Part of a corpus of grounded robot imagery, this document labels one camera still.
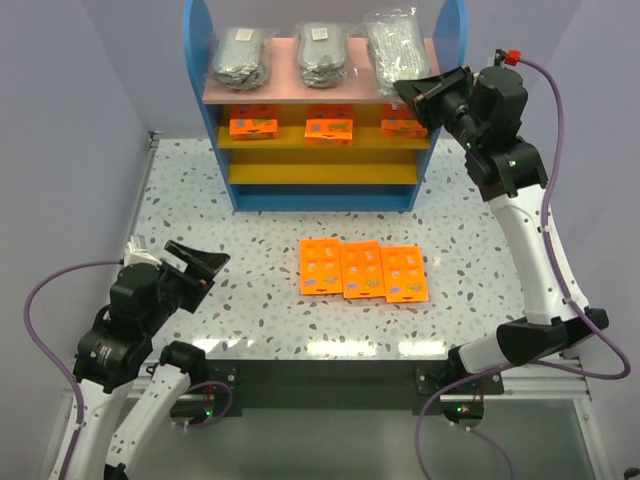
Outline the silver scrubber pack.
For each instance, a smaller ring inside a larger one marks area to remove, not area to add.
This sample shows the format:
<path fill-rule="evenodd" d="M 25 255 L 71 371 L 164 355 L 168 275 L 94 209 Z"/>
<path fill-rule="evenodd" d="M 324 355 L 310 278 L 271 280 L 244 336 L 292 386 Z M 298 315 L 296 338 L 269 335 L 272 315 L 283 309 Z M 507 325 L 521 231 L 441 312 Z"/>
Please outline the silver scrubber pack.
<path fill-rule="evenodd" d="M 379 94 L 400 102 L 397 81 L 419 80 L 431 75 L 415 7 L 380 8 L 364 16 L 367 53 Z"/>
<path fill-rule="evenodd" d="M 314 89 L 330 89 L 359 74 L 349 49 L 351 24 L 302 22 L 296 26 L 296 64 L 301 82 Z"/>
<path fill-rule="evenodd" d="M 275 29 L 253 27 L 229 27 L 214 34 L 207 80 L 234 91 L 266 86 L 276 34 Z"/>

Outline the orange sponge pack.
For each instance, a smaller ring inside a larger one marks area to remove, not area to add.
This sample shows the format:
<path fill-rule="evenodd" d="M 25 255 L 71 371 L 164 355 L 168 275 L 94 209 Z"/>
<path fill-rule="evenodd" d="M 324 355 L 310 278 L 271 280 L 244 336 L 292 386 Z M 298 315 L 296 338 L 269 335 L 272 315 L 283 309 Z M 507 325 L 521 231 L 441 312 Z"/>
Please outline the orange sponge pack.
<path fill-rule="evenodd" d="M 346 299 L 385 296 L 378 241 L 341 243 L 340 260 L 343 295 Z"/>
<path fill-rule="evenodd" d="M 419 246 L 381 246 L 380 254 L 387 302 L 426 302 L 429 299 Z"/>
<path fill-rule="evenodd" d="M 353 105 L 314 104 L 309 106 L 304 133 L 307 144 L 351 146 L 353 131 Z"/>
<path fill-rule="evenodd" d="M 398 138 L 427 138 L 429 134 L 406 105 L 395 104 L 383 106 L 381 132 L 383 136 Z"/>
<path fill-rule="evenodd" d="M 274 139 L 279 131 L 279 106 L 236 104 L 231 106 L 229 132 L 233 140 Z"/>

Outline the orange sponge pack hidden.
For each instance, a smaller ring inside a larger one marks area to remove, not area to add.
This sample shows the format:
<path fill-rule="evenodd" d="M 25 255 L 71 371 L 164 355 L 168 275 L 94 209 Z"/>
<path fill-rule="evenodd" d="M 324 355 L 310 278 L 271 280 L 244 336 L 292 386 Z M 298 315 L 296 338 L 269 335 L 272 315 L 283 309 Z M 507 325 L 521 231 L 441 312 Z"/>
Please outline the orange sponge pack hidden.
<path fill-rule="evenodd" d="M 343 292 L 340 240 L 301 239 L 299 242 L 300 291 L 302 295 Z"/>

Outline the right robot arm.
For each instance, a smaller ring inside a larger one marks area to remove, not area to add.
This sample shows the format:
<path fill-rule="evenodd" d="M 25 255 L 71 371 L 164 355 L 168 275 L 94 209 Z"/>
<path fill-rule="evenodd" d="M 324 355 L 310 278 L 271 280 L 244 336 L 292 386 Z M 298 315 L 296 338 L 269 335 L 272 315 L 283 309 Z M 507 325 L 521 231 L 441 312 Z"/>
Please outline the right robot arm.
<path fill-rule="evenodd" d="M 500 66 L 474 74 L 458 67 L 394 88 L 419 123 L 444 128 L 465 150 L 465 168 L 507 240 L 524 298 L 521 318 L 481 339 L 452 348 L 447 370 L 463 378 L 505 365 L 521 366 L 573 347 L 606 329 L 605 310 L 593 308 L 557 239 L 544 206 L 549 180 L 539 151 L 519 134 L 528 100 L 522 77 Z"/>

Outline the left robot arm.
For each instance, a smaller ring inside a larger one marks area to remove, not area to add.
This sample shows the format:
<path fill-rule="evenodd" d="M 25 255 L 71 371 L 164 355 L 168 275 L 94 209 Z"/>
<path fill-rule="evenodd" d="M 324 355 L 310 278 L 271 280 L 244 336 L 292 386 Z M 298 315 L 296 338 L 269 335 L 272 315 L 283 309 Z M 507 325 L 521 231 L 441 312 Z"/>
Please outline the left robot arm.
<path fill-rule="evenodd" d="M 52 479 L 129 479 L 144 448 L 178 398 L 207 385 L 206 354 L 175 341 L 165 347 L 151 380 L 127 416 L 121 414 L 152 340 L 178 310 L 193 313 L 229 262 L 175 241 L 167 253 L 185 270 L 152 256 L 140 236 L 125 247 L 109 302 L 78 343 L 72 372 L 71 419 L 50 473 Z"/>

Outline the orange sponge pack on shelf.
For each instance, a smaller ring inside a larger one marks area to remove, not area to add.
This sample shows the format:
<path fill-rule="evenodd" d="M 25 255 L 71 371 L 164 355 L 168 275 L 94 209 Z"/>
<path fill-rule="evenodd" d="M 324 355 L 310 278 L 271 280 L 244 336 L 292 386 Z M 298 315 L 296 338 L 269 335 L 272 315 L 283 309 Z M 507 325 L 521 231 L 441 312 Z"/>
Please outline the orange sponge pack on shelf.
<path fill-rule="evenodd" d="M 427 138 L 429 134 L 406 105 L 395 104 L 383 106 L 381 132 L 383 136 L 398 138 Z"/>

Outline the blue shelf unit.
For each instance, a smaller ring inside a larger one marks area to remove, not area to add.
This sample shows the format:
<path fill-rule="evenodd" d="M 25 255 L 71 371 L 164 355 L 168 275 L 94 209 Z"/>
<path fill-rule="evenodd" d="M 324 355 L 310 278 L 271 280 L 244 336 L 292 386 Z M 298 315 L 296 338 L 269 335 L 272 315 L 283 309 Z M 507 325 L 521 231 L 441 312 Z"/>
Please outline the blue shelf unit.
<path fill-rule="evenodd" d="M 413 4 L 421 28 L 424 7 Z M 321 21 L 351 24 L 349 49 L 359 74 L 330 89 L 302 84 L 297 64 L 296 27 L 292 35 L 273 40 L 271 77 L 266 86 L 234 91 L 207 80 L 211 39 L 216 29 L 208 6 L 189 1 L 183 11 L 186 68 L 209 136 L 222 180 L 237 211 L 401 211 L 414 206 L 437 138 L 383 136 L 383 106 L 395 104 L 378 90 L 367 53 L 364 17 L 349 22 L 335 17 Z M 465 57 L 468 18 L 461 1 L 444 2 L 425 47 L 431 75 L 459 66 Z M 279 106 L 279 131 L 274 139 L 233 140 L 230 110 L 236 104 Z M 310 145 L 305 141 L 307 111 L 314 104 L 354 106 L 351 146 Z"/>

